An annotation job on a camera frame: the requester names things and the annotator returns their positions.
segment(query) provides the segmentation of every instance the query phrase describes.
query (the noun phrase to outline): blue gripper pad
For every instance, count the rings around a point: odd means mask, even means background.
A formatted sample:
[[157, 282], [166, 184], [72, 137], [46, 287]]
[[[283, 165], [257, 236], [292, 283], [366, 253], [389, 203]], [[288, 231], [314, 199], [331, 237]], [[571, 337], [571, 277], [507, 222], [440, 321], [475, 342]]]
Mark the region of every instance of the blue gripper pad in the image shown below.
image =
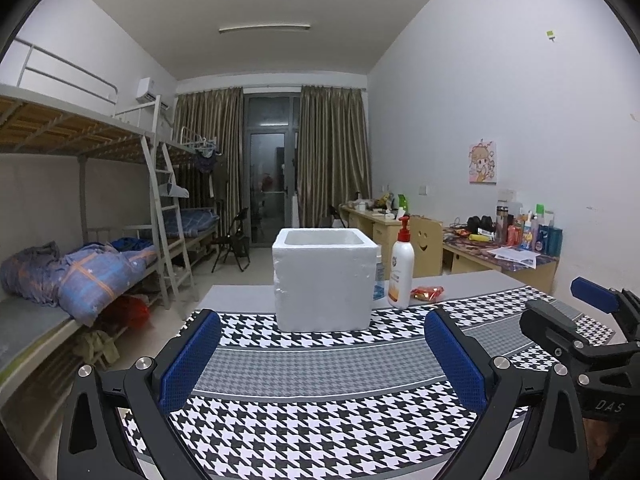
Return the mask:
[[618, 310], [618, 298], [613, 292], [584, 278], [576, 278], [571, 282], [571, 294], [606, 314]]
[[[193, 327], [195, 330], [190, 330], [190, 326], [183, 336], [171, 339], [156, 359], [160, 364], [161, 355], [165, 349], [167, 353], [171, 352], [168, 347], [173, 342], [182, 346], [159, 378], [158, 408], [164, 415], [180, 410], [185, 405], [220, 342], [222, 329], [218, 314], [212, 310], [203, 310], [196, 316], [194, 323], [196, 322], [199, 326]], [[189, 338], [186, 343], [181, 341], [185, 337]]]
[[460, 404], [472, 412], [484, 412], [487, 406], [484, 377], [437, 310], [432, 310], [424, 318], [424, 338], [453, 386]]

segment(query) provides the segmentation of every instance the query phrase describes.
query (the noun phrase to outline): metal ladder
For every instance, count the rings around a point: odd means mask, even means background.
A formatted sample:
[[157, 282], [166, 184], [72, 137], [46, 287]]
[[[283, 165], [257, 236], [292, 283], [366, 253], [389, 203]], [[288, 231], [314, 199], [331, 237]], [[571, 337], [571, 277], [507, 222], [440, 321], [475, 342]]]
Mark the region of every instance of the metal ladder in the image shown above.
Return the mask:
[[[156, 270], [159, 275], [160, 291], [162, 294], [162, 301], [164, 307], [169, 309], [169, 299], [167, 284], [169, 282], [171, 290], [174, 294], [174, 300], [181, 304], [180, 314], [183, 319], [187, 318], [186, 303], [187, 299], [184, 294], [180, 293], [180, 286], [188, 279], [190, 280], [191, 297], [193, 301], [198, 301], [198, 292], [193, 279], [193, 271], [191, 270], [191, 263], [189, 261], [189, 255], [187, 252], [187, 243], [184, 238], [184, 231], [182, 229], [182, 216], [180, 214], [180, 204], [177, 197], [172, 197], [173, 204], [169, 206], [162, 206], [159, 185], [158, 174], [168, 176], [168, 181], [173, 186], [176, 185], [174, 167], [169, 158], [169, 150], [162, 140], [158, 140], [158, 136], [153, 134], [152, 139], [148, 139], [147, 136], [143, 136], [142, 151], [145, 154], [146, 165], [149, 170], [150, 181], [150, 193], [151, 193], [151, 225], [154, 245], [158, 251], [158, 260], [156, 261]], [[165, 168], [156, 167], [156, 154], [158, 148], [162, 151], [162, 158], [164, 159]], [[178, 239], [175, 242], [169, 243], [166, 237], [166, 229], [164, 227], [164, 211], [175, 211], [175, 217], [178, 224]], [[182, 259], [184, 260], [184, 272], [177, 276], [174, 271], [174, 266], [171, 263], [171, 251], [180, 247], [182, 249]]]

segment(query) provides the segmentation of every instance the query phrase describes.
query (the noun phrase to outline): metal screw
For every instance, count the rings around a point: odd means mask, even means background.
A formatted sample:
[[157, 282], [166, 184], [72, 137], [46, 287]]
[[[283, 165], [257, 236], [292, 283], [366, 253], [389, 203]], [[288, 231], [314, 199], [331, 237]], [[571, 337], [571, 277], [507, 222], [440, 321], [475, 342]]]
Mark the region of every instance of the metal screw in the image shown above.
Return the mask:
[[78, 370], [78, 375], [80, 377], [87, 377], [87, 375], [91, 374], [91, 370], [93, 370], [93, 368], [91, 368], [91, 365], [81, 366]]
[[500, 368], [500, 370], [506, 370], [511, 366], [511, 362], [506, 357], [499, 356], [494, 359], [494, 365], [496, 368]]
[[562, 376], [567, 375], [567, 369], [566, 369], [566, 366], [564, 366], [563, 364], [560, 364], [560, 363], [556, 363], [556, 364], [554, 365], [554, 371], [555, 371], [555, 372], [556, 372], [556, 374], [558, 374], [558, 375], [562, 375]]
[[151, 366], [153, 359], [151, 357], [141, 357], [136, 361], [136, 368], [138, 370], [146, 370]]

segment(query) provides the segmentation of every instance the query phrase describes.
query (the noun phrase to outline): water bottle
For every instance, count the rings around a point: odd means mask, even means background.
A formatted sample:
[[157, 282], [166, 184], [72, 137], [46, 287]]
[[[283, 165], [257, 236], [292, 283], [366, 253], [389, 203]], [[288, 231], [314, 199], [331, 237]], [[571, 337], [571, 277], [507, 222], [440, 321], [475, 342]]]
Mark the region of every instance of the water bottle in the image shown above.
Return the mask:
[[378, 245], [376, 259], [376, 284], [373, 287], [373, 299], [381, 300], [385, 297], [385, 264], [382, 263], [382, 246]]

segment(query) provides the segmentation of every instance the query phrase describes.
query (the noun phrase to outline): ceiling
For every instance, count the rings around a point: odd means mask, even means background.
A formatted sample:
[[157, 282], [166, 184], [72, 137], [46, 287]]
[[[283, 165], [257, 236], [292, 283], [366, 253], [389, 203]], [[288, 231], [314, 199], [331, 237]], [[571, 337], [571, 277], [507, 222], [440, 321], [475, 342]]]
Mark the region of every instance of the ceiling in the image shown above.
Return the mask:
[[[181, 80], [213, 74], [366, 74], [429, 0], [93, 0]], [[252, 23], [310, 23], [309, 32]]]

